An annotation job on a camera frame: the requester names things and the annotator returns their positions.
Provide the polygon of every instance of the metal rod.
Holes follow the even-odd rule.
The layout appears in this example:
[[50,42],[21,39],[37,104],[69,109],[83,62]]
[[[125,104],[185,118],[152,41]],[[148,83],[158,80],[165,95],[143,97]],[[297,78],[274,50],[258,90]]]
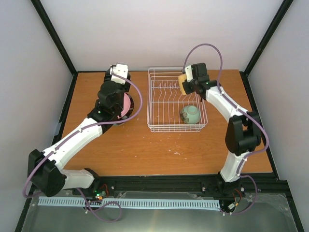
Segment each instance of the metal rod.
[[72,75],[75,75],[77,73],[66,49],[64,48],[52,22],[50,21],[42,3],[40,0],[31,0],[34,8],[36,9],[36,11],[38,12],[42,22],[44,23],[48,33],[50,34],[50,36],[52,37],[56,47],[58,48],[64,62],[66,63],[69,71],[72,73]]
[[290,5],[292,4],[293,0],[283,0],[280,8],[278,9],[275,17],[273,18],[273,20],[271,21],[265,35],[263,36],[260,44],[258,45],[256,51],[254,52],[251,60],[249,61],[244,73],[245,76],[248,77],[250,72],[252,71],[253,67],[255,66],[257,60],[260,58],[263,50],[265,49],[266,45],[268,44],[270,38],[272,37],[272,35],[274,34],[274,32],[276,31],[279,23],[281,22],[281,20],[283,19],[285,13],[287,12],[287,10],[289,9]]

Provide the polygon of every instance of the cable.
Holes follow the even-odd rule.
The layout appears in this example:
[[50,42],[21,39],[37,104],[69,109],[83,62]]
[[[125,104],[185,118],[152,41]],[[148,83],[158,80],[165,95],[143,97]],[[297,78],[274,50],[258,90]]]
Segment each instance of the cable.
[[[141,110],[141,108],[142,108],[142,104],[143,104],[143,98],[142,98],[140,89],[139,89],[132,81],[130,81],[130,80],[126,79],[126,78],[123,78],[123,77],[121,77],[121,76],[119,76],[119,75],[117,75],[117,74],[114,74],[113,72],[112,72],[112,75],[114,75],[114,76],[116,76],[116,77],[118,77],[118,78],[120,78],[120,79],[122,79],[122,80],[124,80],[124,81],[126,81],[126,82],[129,82],[129,83],[136,89],[136,91],[137,91],[137,93],[139,94],[139,97],[140,97],[140,106],[139,106],[137,112],[136,112],[134,115],[132,115],[131,117],[128,117],[128,118],[123,119],[123,120],[114,121],[114,122],[98,122],[98,123],[93,123],[93,124],[90,124],[90,125],[88,125],[88,126],[83,127],[82,130],[87,129],[87,128],[92,127],[92,126],[101,126],[101,125],[107,125],[107,124],[115,124],[115,123],[124,123],[124,122],[128,122],[129,120],[133,119],[134,117],[136,117],[136,116],[139,114],[139,112],[140,112],[140,110]],[[80,133],[79,130],[75,131],[75,132],[72,133],[70,136],[68,136],[66,139],[64,139],[61,143],[59,143],[59,144],[55,147],[55,151],[59,150],[59,149],[61,148],[61,146],[64,145],[64,143],[66,143],[69,139],[71,139],[72,137],[74,137],[74,136],[77,135],[78,133]],[[26,180],[26,182],[25,182],[25,184],[24,184],[23,190],[22,190],[22,194],[23,194],[23,196],[24,196],[25,198],[32,198],[32,197],[35,197],[35,196],[38,196],[38,195],[41,194],[41,191],[39,191],[39,192],[37,192],[37,193],[35,193],[35,194],[33,194],[33,195],[27,195],[27,194],[26,194],[27,186],[28,186],[29,182],[31,181],[32,177],[34,176],[34,174],[37,172],[37,170],[38,170],[38,169],[42,166],[42,164],[43,164],[49,157],[51,157],[51,155],[53,155],[53,154],[54,154],[54,152],[51,151],[47,156],[45,156],[45,157],[38,163],[38,165],[35,166],[35,168],[33,169],[33,171],[29,174],[29,176],[28,176],[28,178],[27,178],[27,180]]]
[[241,193],[239,192],[238,189],[234,189],[234,190],[239,194],[239,201],[236,202],[237,204],[239,204],[239,202],[241,201],[241,198],[242,198]]
[[[249,178],[249,179],[252,180],[252,183],[253,183],[254,189],[255,189],[255,196],[254,196],[252,203],[247,208],[245,208],[244,210],[237,212],[237,213],[230,213],[230,215],[239,215],[239,214],[243,214],[243,213],[247,212],[255,204],[255,202],[257,201],[257,198],[258,198],[257,197],[257,186],[256,186],[256,182],[254,181],[254,179],[250,175],[241,175],[240,178]],[[223,215],[225,215],[225,212],[222,209],[220,209],[220,212],[223,213]]]
[[188,53],[187,57],[185,58],[184,65],[183,65],[183,69],[185,69],[185,66],[186,66],[186,64],[187,64],[187,60],[188,60],[189,56],[191,55],[191,53],[192,53],[195,49],[197,49],[198,47],[201,47],[201,46],[210,46],[210,47],[214,48],[214,49],[218,52],[218,54],[219,54],[219,57],[220,57],[220,69],[219,69],[219,74],[218,74],[218,77],[217,77],[217,87],[218,87],[218,89],[219,89],[221,95],[222,95],[222,96],[223,96],[223,97],[224,97],[236,110],[238,110],[238,111],[241,112],[243,115],[245,115],[249,120],[251,120],[251,121],[261,130],[261,132],[262,132],[262,133],[264,134],[264,136],[265,136],[266,143],[265,143],[264,148],[261,149],[261,150],[258,150],[258,151],[253,151],[253,152],[248,153],[247,155],[245,155],[245,156],[243,157],[243,159],[242,159],[241,162],[239,163],[239,165],[238,165],[238,167],[237,167],[236,173],[237,173],[238,175],[240,175],[240,172],[239,172],[239,171],[240,171],[240,169],[241,169],[241,167],[242,167],[244,161],[246,161],[246,159],[247,159],[249,156],[252,156],[252,155],[254,155],[254,154],[257,154],[257,153],[260,153],[260,152],[264,152],[264,151],[267,150],[267,148],[269,147],[269,138],[268,138],[268,135],[267,135],[266,131],[264,130],[264,128],[263,128],[254,118],[252,118],[252,117],[251,117],[250,115],[248,115],[246,112],[244,112],[244,111],[238,109],[237,105],[235,105],[235,104],[222,92],[222,90],[221,90],[221,88],[220,88],[220,78],[221,78],[221,73],[222,73],[223,59],[222,59],[221,52],[219,51],[219,49],[218,49],[216,46],[214,46],[214,45],[212,45],[212,44],[210,44],[210,43],[202,43],[202,44],[199,44],[199,45],[195,46],[194,48],[192,48],[192,50]]
[[[120,204],[119,204],[118,202],[107,202],[106,204],[100,206],[100,208],[98,208],[98,209],[96,209],[96,210],[93,210],[93,209],[91,208],[91,206],[90,206],[90,204],[89,204],[87,198],[85,197],[84,193],[80,190],[80,188],[76,188],[76,189],[77,189],[77,191],[79,191],[79,193],[81,194],[81,196],[82,196],[83,199],[85,200],[86,208],[87,208],[88,210],[90,210],[90,211],[92,212],[92,214],[93,214],[97,219],[99,219],[99,220],[101,220],[101,221],[104,221],[104,222],[115,222],[115,221],[117,221],[117,220],[119,220],[119,219],[121,218],[121,215],[122,215],[122,208],[121,208],[121,206],[120,206]],[[114,219],[114,220],[111,220],[111,221],[108,221],[108,220],[105,220],[105,219],[100,218],[100,217],[96,214],[96,212],[99,211],[99,210],[101,210],[101,209],[103,209],[103,208],[105,208],[106,206],[108,206],[108,205],[110,205],[110,204],[115,204],[115,205],[117,205],[117,206],[119,207],[119,215],[118,215],[118,217],[117,217],[116,219]]]

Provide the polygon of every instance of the white cable tray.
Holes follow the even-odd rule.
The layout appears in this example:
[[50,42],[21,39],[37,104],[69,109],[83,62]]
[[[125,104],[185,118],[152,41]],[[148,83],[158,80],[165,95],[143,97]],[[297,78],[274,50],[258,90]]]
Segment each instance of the white cable tray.
[[[124,209],[220,209],[218,200],[167,200],[167,199],[125,199],[105,198],[102,203],[91,203],[92,207],[100,207],[108,202],[118,202]],[[73,206],[84,207],[85,201],[81,197],[39,197],[38,205],[41,206]],[[107,208],[118,208],[115,204]]]
[[[182,95],[178,76],[182,67],[148,69],[147,124],[151,132],[199,132],[206,126],[204,102],[196,93]],[[187,105],[196,106],[201,113],[197,124],[185,124],[180,111]]]

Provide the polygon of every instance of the black metal bar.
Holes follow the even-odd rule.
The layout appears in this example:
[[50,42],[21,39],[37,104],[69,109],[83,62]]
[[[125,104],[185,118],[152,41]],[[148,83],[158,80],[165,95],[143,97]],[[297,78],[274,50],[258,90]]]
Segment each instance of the black metal bar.
[[305,232],[304,227],[303,227],[301,220],[299,218],[299,214],[298,214],[298,211],[296,209],[296,205],[295,205],[295,202],[293,200],[293,197],[292,196],[287,197],[287,200],[288,200],[288,203],[289,203],[289,206],[290,206],[291,213],[293,215],[293,219],[294,219],[297,231],[298,232]]
[[25,223],[25,219],[26,219],[26,216],[27,216],[29,207],[30,207],[30,203],[31,203],[31,198],[28,198],[28,199],[26,200],[26,202],[25,202],[23,211],[21,212],[21,215],[20,215],[20,217],[19,217],[17,226],[16,226],[16,228],[15,228],[15,232],[21,232],[21,231],[22,231],[23,226],[24,226],[24,223]]
[[68,91],[68,94],[67,94],[67,98],[66,98],[66,101],[64,102],[62,112],[61,112],[61,115],[60,115],[60,119],[59,119],[59,123],[61,123],[60,129],[59,129],[58,134],[54,136],[52,144],[55,144],[56,142],[60,141],[61,138],[62,138],[62,133],[63,133],[64,126],[65,126],[65,123],[66,123],[66,120],[67,120],[67,116],[68,116],[72,96],[73,96],[73,93],[74,93],[77,77],[78,77],[78,73],[73,75],[71,85],[70,85],[70,88],[69,88],[69,91]]
[[280,8],[278,9],[275,17],[273,18],[273,20],[271,21],[265,35],[263,36],[260,44],[258,45],[256,51],[254,52],[251,60],[249,61],[244,73],[245,76],[248,77],[250,72],[252,71],[253,67],[255,66],[257,60],[260,58],[264,48],[266,47],[266,45],[268,44],[270,38],[272,37],[272,35],[274,34],[275,30],[277,29],[279,23],[281,22],[281,20],[283,19],[285,13],[287,12],[287,10],[289,9],[290,5],[292,4],[293,0],[283,0]]
[[[256,106],[256,103],[255,103],[255,100],[254,100],[254,96],[252,94],[252,90],[251,90],[251,87],[250,87],[249,80],[245,76],[244,72],[239,72],[239,73],[240,73],[243,85],[245,87],[245,90],[246,90],[246,93],[247,93],[247,96],[248,96],[251,108],[252,108],[253,111],[256,111],[258,113],[257,106]],[[265,136],[263,134],[262,134],[262,141],[263,141],[264,144],[266,143]],[[277,172],[277,169],[276,169],[275,161],[274,161],[274,158],[272,157],[272,154],[271,154],[271,151],[270,151],[269,147],[266,150],[266,153],[267,153],[267,156],[268,156],[268,159],[269,159],[272,171],[273,171],[275,177],[277,179],[279,179],[279,175],[278,175],[278,172]]]
[[69,69],[69,71],[72,73],[72,75],[75,75],[76,69],[66,51],[66,49],[64,48],[52,22],[50,21],[42,3],[40,0],[31,0],[34,8],[36,9],[36,11],[38,12],[42,22],[44,23],[48,33],[50,34],[50,36],[52,37],[56,47],[58,48],[62,58],[64,59],[64,62],[67,64],[67,67]]

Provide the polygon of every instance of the white wall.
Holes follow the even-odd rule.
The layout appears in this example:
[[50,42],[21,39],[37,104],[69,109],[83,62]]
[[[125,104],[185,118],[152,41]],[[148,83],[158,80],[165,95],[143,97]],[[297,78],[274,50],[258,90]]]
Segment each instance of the white wall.
[[[244,70],[282,0],[42,0],[77,70],[182,65],[195,45],[221,50],[225,69]],[[211,48],[190,62],[219,68]]]
[[14,231],[29,153],[49,146],[71,74],[29,0],[0,2],[0,231]]
[[281,179],[309,231],[309,1],[294,1],[249,80]]

